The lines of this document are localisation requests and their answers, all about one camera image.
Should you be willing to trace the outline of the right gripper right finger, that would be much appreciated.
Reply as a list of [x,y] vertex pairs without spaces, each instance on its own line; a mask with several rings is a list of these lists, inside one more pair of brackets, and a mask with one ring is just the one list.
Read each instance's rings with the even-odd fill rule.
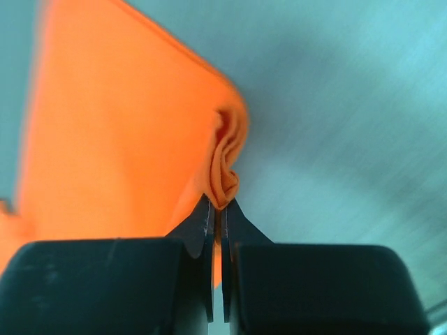
[[406,265],[385,246],[280,244],[231,202],[221,215],[232,334],[428,334]]

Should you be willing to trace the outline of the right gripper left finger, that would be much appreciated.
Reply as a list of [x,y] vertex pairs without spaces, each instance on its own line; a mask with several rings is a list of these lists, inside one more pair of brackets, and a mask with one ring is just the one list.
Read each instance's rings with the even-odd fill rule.
[[2,334],[206,334],[214,207],[164,237],[35,241],[1,275]]

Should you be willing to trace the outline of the orange t-shirt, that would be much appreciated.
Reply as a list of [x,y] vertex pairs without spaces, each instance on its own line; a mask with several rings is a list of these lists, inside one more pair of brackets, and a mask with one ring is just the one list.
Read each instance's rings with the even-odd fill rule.
[[1,266],[32,241],[163,236],[202,196],[223,209],[248,126],[231,82],[127,3],[46,1]]

